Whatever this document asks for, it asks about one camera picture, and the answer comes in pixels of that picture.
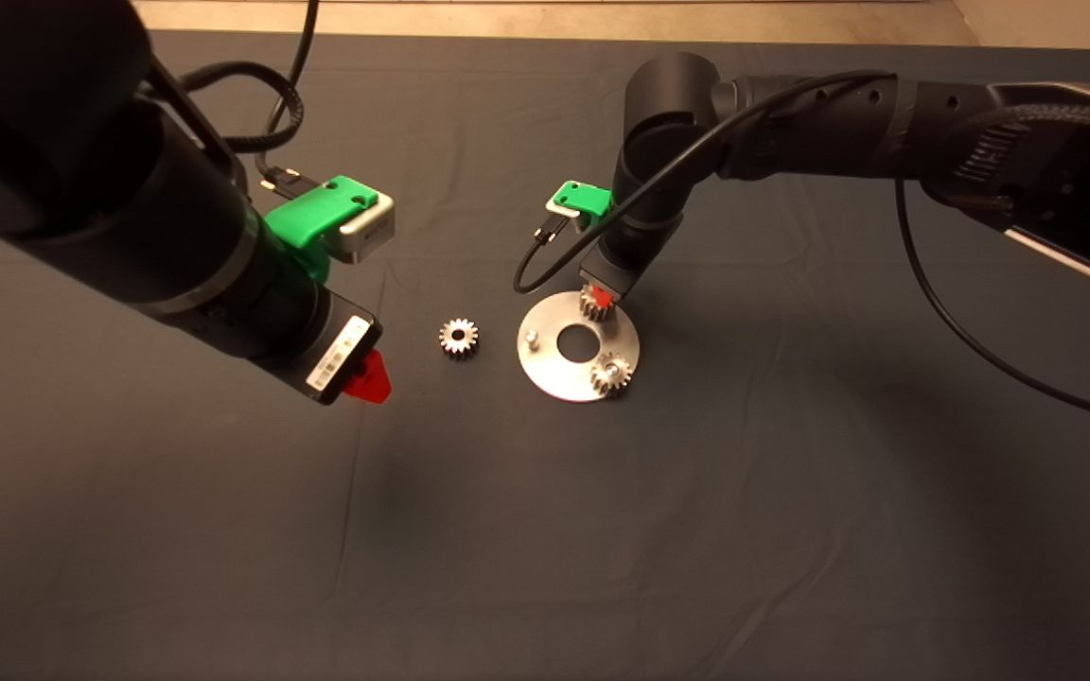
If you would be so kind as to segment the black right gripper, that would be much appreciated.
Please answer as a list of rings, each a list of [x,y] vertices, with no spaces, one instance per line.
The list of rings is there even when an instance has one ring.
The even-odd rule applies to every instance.
[[[580,276],[594,288],[594,307],[610,311],[635,288],[661,253],[661,238],[601,236],[580,260]]]

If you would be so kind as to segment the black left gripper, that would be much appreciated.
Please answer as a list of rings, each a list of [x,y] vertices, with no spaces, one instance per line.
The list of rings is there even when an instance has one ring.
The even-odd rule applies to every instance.
[[[251,363],[316,404],[332,405],[341,396],[385,404],[393,388],[378,350],[380,340],[382,323],[375,314],[316,285],[306,327]]]

